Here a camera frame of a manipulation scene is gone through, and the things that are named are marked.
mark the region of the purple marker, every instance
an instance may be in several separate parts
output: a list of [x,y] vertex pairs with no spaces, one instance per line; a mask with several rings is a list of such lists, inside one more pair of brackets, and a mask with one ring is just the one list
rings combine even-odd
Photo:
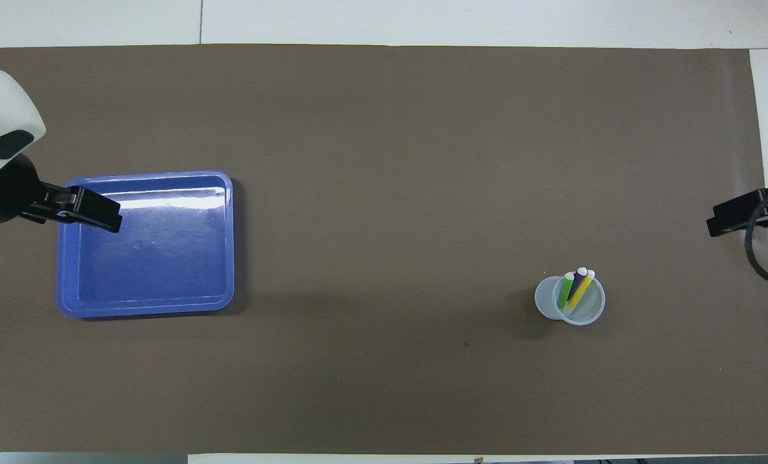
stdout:
[[573,293],[576,293],[576,289],[579,288],[579,284],[582,283],[582,280],[584,280],[584,277],[588,276],[588,268],[587,267],[580,267],[576,269],[576,272],[573,273],[575,275],[576,279],[573,280],[573,287],[570,288],[570,294],[567,296],[567,299],[573,298]]

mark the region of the brown paper mat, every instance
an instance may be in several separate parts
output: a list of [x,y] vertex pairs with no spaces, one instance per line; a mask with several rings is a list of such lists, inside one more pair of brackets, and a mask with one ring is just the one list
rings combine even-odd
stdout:
[[[763,186],[743,50],[0,50],[42,179],[218,168],[219,314],[70,320],[0,226],[0,451],[768,453],[768,284],[711,206]],[[765,243],[758,246],[766,253]],[[588,265],[584,328],[544,276]]]

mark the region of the yellow marker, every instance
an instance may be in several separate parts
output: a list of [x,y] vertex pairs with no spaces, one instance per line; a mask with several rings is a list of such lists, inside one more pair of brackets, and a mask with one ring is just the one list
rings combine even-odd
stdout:
[[596,273],[594,273],[594,271],[588,271],[588,276],[584,277],[582,283],[579,284],[579,288],[576,289],[576,293],[573,293],[573,296],[567,300],[567,306],[570,308],[570,312],[573,312],[573,309],[576,308],[576,305],[578,305],[579,300],[581,300],[582,296],[584,296],[587,288],[590,287],[590,282],[593,282],[593,277],[596,277]]

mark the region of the green marker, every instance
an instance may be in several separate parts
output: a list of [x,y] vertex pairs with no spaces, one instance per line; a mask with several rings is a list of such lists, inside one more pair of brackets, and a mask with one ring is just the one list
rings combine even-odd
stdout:
[[564,309],[564,305],[567,304],[567,295],[570,294],[570,288],[573,287],[573,273],[564,274],[564,278],[561,279],[561,291],[559,291],[559,299],[555,301],[555,305],[559,309]]

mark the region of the blue plastic tray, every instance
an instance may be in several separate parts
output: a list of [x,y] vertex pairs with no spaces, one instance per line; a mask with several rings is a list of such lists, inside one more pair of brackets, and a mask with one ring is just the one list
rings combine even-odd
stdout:
[[69,317],[216,311],[235,292],[232,181],[221,171],[81,177],[120,203],[118,234],[57,232],[57,305]]

